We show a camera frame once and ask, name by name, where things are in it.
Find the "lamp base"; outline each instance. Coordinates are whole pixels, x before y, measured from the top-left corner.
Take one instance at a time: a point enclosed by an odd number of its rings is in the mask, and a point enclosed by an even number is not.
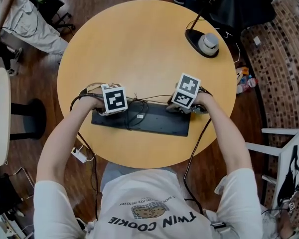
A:
[[[199,39],[204,35],[204,33],[199,32],[195,29],[186,29],[185,31],[185,36],[187,41],[190,43],[191,46],[193,46],[193,48],[202,56],[206,57],[206,58],[214,58],[218,55],[219,50],[216,51],[216,53],[212,56],[209,56],[207,54],[205,54],[204,52],[201,51],[201,49],[198,46],[198,41]]]

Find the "hand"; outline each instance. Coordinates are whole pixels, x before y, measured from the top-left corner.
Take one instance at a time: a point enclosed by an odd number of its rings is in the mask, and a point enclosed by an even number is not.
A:
[[[94,94],[100,94],[102,95],[102,89],[101,86],[98,86],[92,90],[89,90],[88,93],[94,93]],[[82,97],[81,102],[86,102],[90,105],[91,109],[99,108],[104,109],[104,101],[102,98],[94,98],[94,97]]]
[[[197,94],[197,97],[194,101],[195,105],[208,105],[208,102],[210,102],[211,100],[213,100],[213,96],[211,96],[210,94],[204,93],[204,92],[199,92]]]

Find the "white table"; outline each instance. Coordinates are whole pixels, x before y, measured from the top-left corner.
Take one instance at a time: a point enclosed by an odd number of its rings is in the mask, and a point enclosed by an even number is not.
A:
[[[24,116],[26,133],[10,134],[11,114]],[[7,159],[9,140],[39,139],[45,131],[45,125],[45,108],[39,99],[33,99],[27,105],[11,103],[9,75],[5,68],[0,68],[0,165]]]

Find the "metal stand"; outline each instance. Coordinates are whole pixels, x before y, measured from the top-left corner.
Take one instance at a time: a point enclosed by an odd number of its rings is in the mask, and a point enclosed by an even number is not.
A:
[[[26,133],[12,133],[10,140],[40,139],[45,131],[46,113],[41,100],[32,99],[27,105],[11,103],[11,114],[23,116]]]

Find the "gray pants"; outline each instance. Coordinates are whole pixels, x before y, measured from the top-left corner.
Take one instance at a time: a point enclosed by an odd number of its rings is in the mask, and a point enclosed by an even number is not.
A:
[[[169,172],[172,172],[172,173],[176,174],[174,172],[174,170],[171,169],[170,167],[162,167],[162,168],[158,168],[158,169],[166,170],[166,171],[169,171]],[[108,164],[105,167],[103,177],[102,177],[102,180],[101,180],[100,191],[101,192],[103,191],[105,185],[108,182],[110,182],[110,181],[112,181],[112,180],[114,180],[114,179],[116,179],[116,178],[118,178],[122,175],[126,175],[126,174],[137,172],[137,171],[142,171],[142,170],[143,169],[140,169],[140,168],[131,168],[131,167],[126,167],[126,166],[117,165],[117,164],[108,162]]]

